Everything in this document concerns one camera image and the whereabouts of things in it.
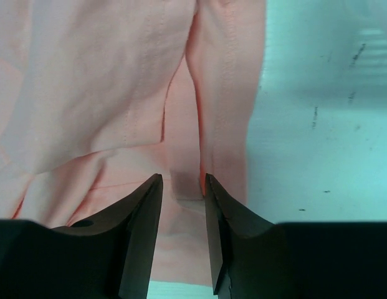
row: pink fabric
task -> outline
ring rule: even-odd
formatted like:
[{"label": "pink fabric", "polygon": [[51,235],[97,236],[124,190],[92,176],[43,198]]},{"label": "pink fabric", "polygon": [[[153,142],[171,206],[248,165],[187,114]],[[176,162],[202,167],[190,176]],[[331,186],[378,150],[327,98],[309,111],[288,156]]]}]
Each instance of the pink fabric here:
[{"label": "pink fabric", "polygon": [[264,12],[265,0],[0,0],[0,217],[72,224],[161,173],[152,279],[209,285],[199,182],[213,173],[247,200]]}]

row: pink cloth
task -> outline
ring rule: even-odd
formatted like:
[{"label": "pink cloth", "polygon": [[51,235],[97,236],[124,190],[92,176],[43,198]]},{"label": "pink cloth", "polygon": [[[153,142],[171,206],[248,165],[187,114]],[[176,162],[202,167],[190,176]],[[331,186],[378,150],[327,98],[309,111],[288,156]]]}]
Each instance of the pink cloth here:
[{"label": "pink cloth", "polygon": [[209,285],[200,178],[246,201],[265,0],[0,0],[0,217],[56,227],[165,179],[152,279]]}]

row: light blue surface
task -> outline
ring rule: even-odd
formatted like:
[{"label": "light blue surface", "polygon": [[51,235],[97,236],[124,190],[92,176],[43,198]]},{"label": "light blue surface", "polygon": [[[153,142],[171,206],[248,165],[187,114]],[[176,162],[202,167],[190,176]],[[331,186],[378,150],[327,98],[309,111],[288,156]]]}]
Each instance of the light blue surface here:
[{"label": "light blue surface", "polygon": [[[271,0],[267,14],[249,207],[272,222],[387,219],[387,18],[366,0]],[[216,297],[151,282],[148,298]]]}]

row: screw hole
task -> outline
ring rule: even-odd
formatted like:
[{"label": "screw hole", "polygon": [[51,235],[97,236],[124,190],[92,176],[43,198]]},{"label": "screw hole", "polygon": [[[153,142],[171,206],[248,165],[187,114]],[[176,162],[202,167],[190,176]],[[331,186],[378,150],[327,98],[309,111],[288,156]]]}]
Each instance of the screw hole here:
[{"label": "screw hole", "polygon": [[88,227],[93,225],[93,221],[91,220],[81,220],[73,224],[71,227]]}]

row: pink garment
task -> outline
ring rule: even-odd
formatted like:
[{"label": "pink garment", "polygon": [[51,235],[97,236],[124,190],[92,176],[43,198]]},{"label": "pink garment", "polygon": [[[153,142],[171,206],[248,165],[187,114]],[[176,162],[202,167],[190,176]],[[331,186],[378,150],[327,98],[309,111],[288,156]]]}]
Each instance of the pink garment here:
[{"label": "pink garment", "polygon": [[0,217],[72,224],[165,179],[152,279],[210,285],[200,178],[246,201],[265,0],[0,0]]}]

